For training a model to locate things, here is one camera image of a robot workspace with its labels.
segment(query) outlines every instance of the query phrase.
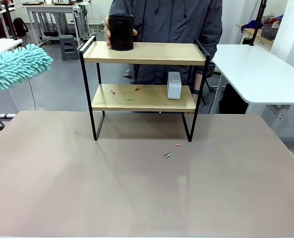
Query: jacket zipper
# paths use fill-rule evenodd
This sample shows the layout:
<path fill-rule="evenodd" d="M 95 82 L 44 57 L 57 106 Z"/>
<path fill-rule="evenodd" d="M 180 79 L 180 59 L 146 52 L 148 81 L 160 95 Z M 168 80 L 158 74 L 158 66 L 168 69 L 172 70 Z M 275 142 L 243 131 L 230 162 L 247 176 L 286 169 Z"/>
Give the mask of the jacket zipper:
<path fill-rule="evenodd" d="M 172 17 L 173 17 L 173 6 L 174 6 L 175 0 L 172 0 L 172 7 L 171 7 L 171 18 L 170 18 L 170 27 L 169 27 L 169 38 L 168 42 L 170 42 L 170 37 L 171 37 L 171 27 L 172 27 Z"/>

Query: jacket drawstring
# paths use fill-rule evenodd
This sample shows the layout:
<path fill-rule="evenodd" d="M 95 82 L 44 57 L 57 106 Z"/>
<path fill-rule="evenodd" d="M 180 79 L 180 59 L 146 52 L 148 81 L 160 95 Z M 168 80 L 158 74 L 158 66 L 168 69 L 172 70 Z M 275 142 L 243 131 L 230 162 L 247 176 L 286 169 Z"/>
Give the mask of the jacket drawstring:
<path fill-rule="evenodd" d="M 160 8 L 160 2 L 161 0 L 158 1 L 158 6 L 156 8 L 155 14 L 158 14 L 159 8 Z M 184 18 L 186 18 L 186 7 L 185 7 L 185 0 L 183 0 L 183 13 L 184 13 Z"/>

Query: black backpack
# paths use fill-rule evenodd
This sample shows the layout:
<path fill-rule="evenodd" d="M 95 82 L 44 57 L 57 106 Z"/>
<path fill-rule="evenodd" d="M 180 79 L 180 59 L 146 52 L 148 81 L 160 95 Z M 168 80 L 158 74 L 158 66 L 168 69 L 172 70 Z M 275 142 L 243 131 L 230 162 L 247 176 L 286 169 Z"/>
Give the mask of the black backpack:
<path fill-rule="evenodd" d="M 245 114 L 248 103 L 228 83 L 220 101 L 220 114 Z"/>
<path fill-rule="evenodd" d="M 19 37 L 25 36 L 27 35 L 27 32 L 29 32 L 28 27 L 20 17 L 13 20 L 13 26 Z"/>

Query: bottom shelf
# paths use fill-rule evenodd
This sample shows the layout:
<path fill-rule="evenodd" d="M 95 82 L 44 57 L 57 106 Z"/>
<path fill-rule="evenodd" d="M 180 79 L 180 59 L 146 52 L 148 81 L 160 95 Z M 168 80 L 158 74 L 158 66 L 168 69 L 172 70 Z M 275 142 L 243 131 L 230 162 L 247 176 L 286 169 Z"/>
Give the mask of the bottom shelf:
<path fill-rule="evenodd" d="M 180 100 L 171 100 L 166 85 L 100 84 L 92 102 L 94 111 L 193 113 L 195 107 L 188 86 L 182 86 Z"/>

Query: dark jacket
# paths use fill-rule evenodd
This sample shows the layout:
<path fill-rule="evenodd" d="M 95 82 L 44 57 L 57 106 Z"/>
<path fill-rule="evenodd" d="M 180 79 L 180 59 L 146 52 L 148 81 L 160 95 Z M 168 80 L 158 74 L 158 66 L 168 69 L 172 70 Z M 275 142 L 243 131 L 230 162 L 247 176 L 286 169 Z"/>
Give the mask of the dark jacket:
<path fill-rule="evenodd" d="M 110 14 L 133 15 L 139 41 L 193 43 L 198 38 L 212 56 L 222 35 L 222 0 L 113 0 Z M 169 71 L 179 71 L 186 83 L 188 67 L 172 65 L 141 65 L 136 83 L 166 84 Z"/>

